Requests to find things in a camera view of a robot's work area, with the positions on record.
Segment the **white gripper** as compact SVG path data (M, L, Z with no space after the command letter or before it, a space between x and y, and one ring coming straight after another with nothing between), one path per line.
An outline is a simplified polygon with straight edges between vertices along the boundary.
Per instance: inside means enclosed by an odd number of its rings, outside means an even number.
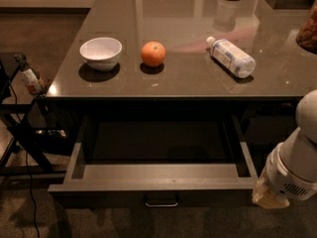
M289 199L306 200L317 193L317 182L307 181L283 163L279 143L268 155L264 170L252 192L252 203L264 209L282 209Z

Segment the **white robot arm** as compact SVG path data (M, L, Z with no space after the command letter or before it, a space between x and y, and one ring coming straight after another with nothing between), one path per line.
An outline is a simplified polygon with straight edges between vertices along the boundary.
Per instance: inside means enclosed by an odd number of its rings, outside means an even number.
M295 118L297 128L267 156L253 189L252 202L262 208L285 208L317 193L317 90L299 101Z

